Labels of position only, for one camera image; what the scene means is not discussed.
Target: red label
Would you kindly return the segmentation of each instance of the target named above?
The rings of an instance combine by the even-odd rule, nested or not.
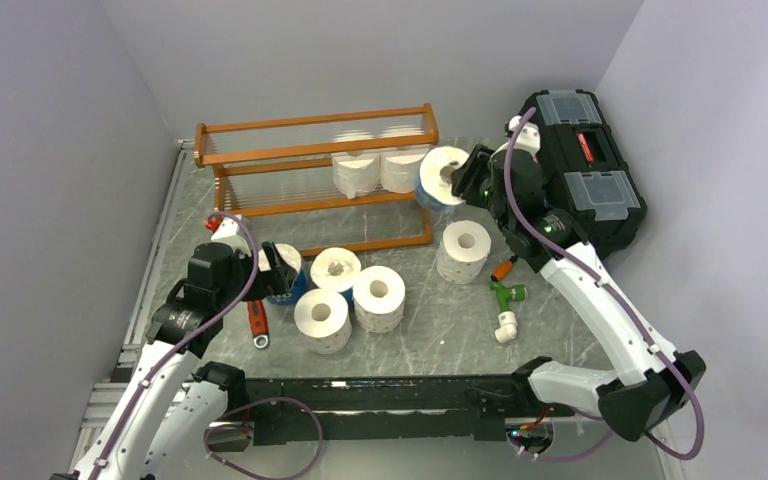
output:
[[[587,139],[584,138],[584,134],[576,133],[575,135],[578,137],[578,143],[581,145],[581,151],[584,152],[584,158],[587,159],[588,163],[593,163],[595,161],[593,158],[593,152],[590,151],[590,145],[587,144]]]

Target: cable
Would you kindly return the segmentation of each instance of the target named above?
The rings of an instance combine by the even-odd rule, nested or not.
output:
[[[240,408],[235,408],[234,410],[231,410],[230,412],[226,413],[225,415],[222,415],[222,417],[220,417],[220,419],[221,418],[229,417],[231,415],[234,415],[236,413],[239,413],[239,412],[241,412],[243,410],[246,410],[246,409],[249,409],[249,408],[254,408],[254,407],[258,406],[258,405],[263,405],[264,403],[272,403],[272,402],[289,402],[289,403],[292,403],[292,404],[295,404],[295,405],[301,407],[302,411],[304,411],[308,415],[310,415],[310,418],[313,419],[313,423],[316,425],[316,431],[319,434],[319,439],[318,439],[318,441],[316,443],[316,451],[313,453],[313,458],[310,460],[310,462],[308,462],[308,464],[305,465],[305,467],[302,468],[298,473],[295,473],[295,474],[290,475],[288,477],[266,477],[266,476],[254,473],[252,471],[246,470],[245,468],[237,465],[236,463],[230,462],[230,461],[220,457],[219,455],[217,455],[216,453],[214,453],[210,449],[210,445],[208,445],[208,440],[210,439],[210,434],[213,433],[216,430],[221,430],[222,426],[213,427],[213,428],[208,429],[206,432],[204,432],[204,451],[207,452],[207,454],[208,454],[208,456],[210,458],[216,460],[217,462],[219,462],[219,463],[221,463],[221,464],[223,464],[223,465],[225,465],[227,467],[233,468],[234,470],[242,473],[243,475],[247,475],[247,476],[249,476],[251,478],[255,478],[257,480],[295,480],[295,479],[297,479],[299,477],[302,477],[302,476],[306,475],[313,468],[313,466],[316,464],[316,461],[319,460],[319,457],[322,455],[322,447],[325,444],[325,434],[322,431],[322,423],[319,421],[319,418],[317,418],[316,414],[313,413],[313,410],[310,407],[308,407],[307,405],[305,405],[304,403],[296,400],[295,398],[288,398],[288,397],[264,398],[264,399],[258,400],[256,402],[249,403],[248,405],[243,405]]]
[[[473,399],[469,397],[469,392],[475,392],[480,395],[484,395],[485,397],[494,397],[494,398],[500,398],[500,399],[507,399],[507,398],[513,398],[513,393],[496,393],[496,392],[490,392],[488,390],[482,390],[478,387],[467,387],[464,390],[464,395],[466,396],[467,401],[474,403]]]
[[[586,418],[588,420],[596,420],[597,422],[605,421],[604,418],[598,417],[596,415],[591,415],[591,414],[585,412],[584,410],[579,410],[579,409],[577,409],[575,407],[569,407],[569,409],[572,410],[573,412],[575,412],[577,415],[582,416],[582,417],[584,417],[584,418]]]
[[[535,107],[531,107],[528,109],[527,112],[525,112],[524,115],[520,117],[519,124],[514,129],[514,133],[511,135],[511,140],[508,142],[508,148],[505,150],[505,164],[504,164],[504,180],[505,180],[505,194],[508,198],[508,203],[511,205],[511,210],[514,212],[514,216],[516,216],[517,220],[519,220],[519,223],[522,224],[522,226],[525,228],[525,230],[534,238],[537,239],[541,244],[543,244],[546,248],[551,250],[552,252],[562,256],[563,258],[566,258],[573,264],[575,264],[577,267],[584,270],[591,278],[593,278],[594,281],[596,281],[597,284],[600,284],[602,277],[599,275],[596,270],[593,270],[588,266],[586,263],[584,263],[580,258],[576,257],[575,255],[571,254],[570,252],[567,252],[545,236],[541,234],[536,228],[534,228],[528,220],[526,220],[525,215],[522,214],[522,211],[519,209],[519,206],[516,203],[516,197],[514,196],[513,192],[513,186],[511,184],[511,159],[513,158],[514,153],[514,144],[515,140],[519,136],[520,133],[522,133],[522,129],[525,127],[526,122],[534,115],[534,113],[537,111]],[[625,311],[625,313],[629,316],[632,323],[634,323],[634,326],[637,327],[637,330],[640,332],[640,335],[643,337],[643,340],[646,342],[647,345],[650,347],[655,345],[655,339],[652,338],[652,335],[649,334],[649,331],[646,329],[646,326],[643,325],[643,322],[638,318],[637,313],[635,313],[634,309],[631,307],[631,305],[628,303],[628,301],[625,299],[625,297],[620,294],[620,292],[614,288],[613,285],[610,283],[605,283],[602,285],[602,288],[605,289],[612,297],[614,297],[614,300],[617,301],[619,306]],[[684,375],[681,374],[681,372],[678,371],[678,368],[676,368],[675,365],[670,362],[670,360],[667,358],[667,356],[661,352],[660,350],[655,352],[655,356],[658,357],[658,360],[661,361],[661,363],[664,364],[664,366],[667,368],[667,370],[672,373],[672,375],[676,378],[679,385],[681,385],[681,388],[684,389],[684,392],[687,394],[688,398],[690,399],[690,404],[693,406],[693,414],[696,418],[696,438],[693,440],[693,446],[690,447],[690,450],[687,453],[680,453],[676,452],[675,450],[671,449],[670,447],[664,445],[663,442],[655,438],[652,434],[646,433],[646,436],[649,437],[650,440],[652,440],[655,445],[658,446],[661,450],[666,452],[668,455],[671,455],[679,460],[692,460],[696,458],[697,455],[699,455],[700,450],[702,450],[702,440],[705,438],[705,418],[702,415],[702,405],[699,403],[699,399],[696,397],[696,392],[693,391],[693,387],[690,386],[689,383],[687,383],[687,380],[684,378]],[[601,446],[604,441],[600,440],[597,445]]]
[[[246,284],[243,286],[243,289],[240,290],[240,293],[237,294],[236,297],[234,297],[233,300],[231,300],[228,305],[225,306],[219,313],[214,315],[210,320],[204,322],[202,326],[199,328],[193,330],[189,334],[187,334],[184,338],[181,339],[180,342],[176,343],[174,347],[170,348],[168,352],[166,352],[165,355],[163,355],[160,360],[157,361],[157,363],[149,369],[146,376],[143,378],[143,381],[140,382],[137,386],[137,389],[134,391],[134,394],[131,396],[131,398],[128,400],[128,403],[125,405],[125,409],[122,411],[122,415],[119,417],[119,420],[116,422],[116,424],[113,426],[113,431],[110,432],[110,437],[107,438],[107,443],[104,445],[104,447],[101,449],[101,454],[99,455],[99,459],[101,460],[107,460],[107,458],[110,456],[111,451],[113,450],[113,446],[116,444],[116,441],[119,440],[119,437],[122,435],[122,431],[125,429],[125,424],[128,423],[128,420],[131,418],[131,415],[134,413],[134,410],[137,407],[137,403],[139,403],[140,398],[143,395],[143,392],[148,390],[149,385],[151,384],[151,380],[154,378],[155,375],[160,371],[160,369],[163,368],[164,365],[173,357],[175,354],[177,354],[182,348],[186,347],[188,343],[190,343],[194,338],[198,337],[202,334],[205,330],[212,327],[216,322],[218,322],[222,317],[228,314],[231,310],[233,310],[234,307],[237,306],[238,303],[243,299],[243,297],[246,296],[246,294],[249,292],[249,289],[251,289],[252,284],[254,284],[254,279],[257,277],[257,254],[258,254],[258,245],[257,241],[255,241],[254,235],[251,233],[249,228],[243,223],[240,219],[238,219],[236,216],[231,215],[230,213],[226,212],[213,212],[210,215],[208,215],[208,219],[210,219],[213,216],[221,216],[226,217],[234,220],[237,222],[237,225],[240,227],[240,230],[243,232],[243,234],[246,237],[246,241],[249,243],[249,247],[251,248],[251,252],[253,255],[253,258],[255,259],[254,262],[252,262],[252,270],[251,274],[249,274],[249,279],[246,281]],[[93,466],[92,471],[89,475],[89,480],[98,480],[98,476],[101,474],[101,471],[104,467],[98,464]]]
[[[520,430],[531,430],[532,428],[537,427],[537,425],[540,425],[540,422],[543,421],[544,418],[546,418],[546,415],[549,413],[549,407],[543,408],[543,411],[540,412],[540,415],[537,417],[537,420],[531,422],[531,423],[524,423],[520,425]]]
[[[549,462],[549,463],[566,463],[566,462],[574,462],[576,460],[581,460],[582,458],[590,456],[593,452],[602,448],[602,445],[607,443],[607,441],[610,440],[611,437],[613,436],[614,436],[614,432],[608,430],[608,433],[606,433],[602,438],[599,439],[598,442],[594,443],[593,446],[591,446],[587,450],[580,453],[576,453],[575,455],[567,455],[564,457],[546,457],[543,455],[537,455],[535,453],[531,453],[525,448],[521,448],[520,446],[518,446],[510,438],[508,438],[508,443],[514,448],[514,450],[517,452],[517,455],[522,455],[524,453],[529,457],[531,457],[532,460],[539,460],[541,462]]]

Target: orange wooden frame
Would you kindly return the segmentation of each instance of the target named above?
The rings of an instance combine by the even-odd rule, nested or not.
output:
[[[233,133],[246,130],[260,130],[290,126],[295,127],[320,123],[414,115],[422,115],[422,134],[406,135],[401,137],[375,138],[370,140],[355,140],[349,142],[294,145],[224,153],[207,153],[205,150],[205,146],[209,142],[208,136],[212,133]],[[332,153],[407,147],[413,145],[436,145],[439,140],[440,135],[437,130],[437,121],[434,118],[434,111],[431,108],[431,104],[426,103],[421,107],[395,108],[368,112],[338,113],[333,115],[318,115],[312,117],[287,118],[260,122],[233,123],[225,125],[205,125],[200,123],[196,126],[193,158],[197,166],[210,166],[213,169],[215,178],[214,209],[226,210],[234,214],[242,214],[248,217],[257,217],[265,215],[280,215],[284,213],[308,212],[312,210],[322,210],[329,208],[343,208],[357,205],[372,205],[386,202],[415,201],[415,197],[413,193],[386,192],[376,193],[363,197],[356,197],[352,199],[342,196],[335,196],[334,198],[328,199],[240,208],[237,196],[233,194],[233,186],[231,185],[229,177],[257,173],[287,172],[306,168],[328,167],[331,166],[330,154]],[[292,159],[292,157],[310,157],[319,155],[322,155],[322,157],[304,160]],[[274,160],[282,158],[290,158],[290,160],[265,164],[259,163],[256,165],[233,165],[259,160]],[[363,252],[370,250],[382,250],[387,248],[427,245],[433,240],[431,232],[431,219],[425,209],[420,208],[420,215],[423,224],[423,232],[420,235],[413,237],[352,243],[348,245],[329,246],[341,246],[354,252]],[[323,246],[308,248],[301,250],[301,254],[306,257],[314,256],[325,248],[328,247]]]

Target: green pipe fitting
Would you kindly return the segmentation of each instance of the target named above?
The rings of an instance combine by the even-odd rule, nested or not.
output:
[[[525,300],[525,285],[506,287],[500,282],[490,282],[490,290],[496,292],[496,302],[499,304],[499,313],[511,311],[508,302],[521,302]]]

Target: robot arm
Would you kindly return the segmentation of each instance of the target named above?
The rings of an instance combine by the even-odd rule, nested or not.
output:
[[[519,120],[515,117],[511,124],[516,125]],[[511,142],[510,180],[517,206],[538,232],[578,258],[584,267],[598,272],[598,283],[582,265],[546,248],[515,217],[506,195],[503,172]],[[452,174],[452,193],[467,204],[490,212],[514,254],[561,292],[593,332],[614,367],[597,371],[541,357],[530,362],[524,371],[518,371],[519,378],[527,378],[538,400],[599,415],[620,437],[636,441],[688,400],[657,355],[663,353],[692,388],[705,372],[705,363],[695,351],[678,353],[628,302],[652,337],[651,346],[644,340],[638,326],[608,291],[611,288],[627,301],[588,241],[587,232],[569,212],[547,206],[552,202],[544,191],[541,164],[553,159],[541,154],[538,163],[539,149],[540,136],[532,124],[527,124],[519,136],[495,152],[477,146],[467,162]]]
[[[245,301],[286,293],[298,273],[281,258],[274,244],[264,242],[262,251],[270,269],[258,272],[243,297]],[[195,382],[184,401],[166,417],[184,379],[222,329],[221,318],[172,354],[151,381],[145,378],[182,339],[206,326],[241,294],[254,261],[248,249],[244,251],[226,241],[196,247],[188,264],[187,278],[172,288],[166,303],[152,316],[147,344],[135,374],[98,440],[76,464],[75,472],[54,475],[52,479],[159,478],[166,462],[176,458],[175,451],[188,445],[192,435],[203,434],[229,405],[247,403],[243,372],[209,362],[194,375]],[[139,389],[144,390],[137,396]],[[126,420],[121,434],[112,437],[115,426],[123,418]]]

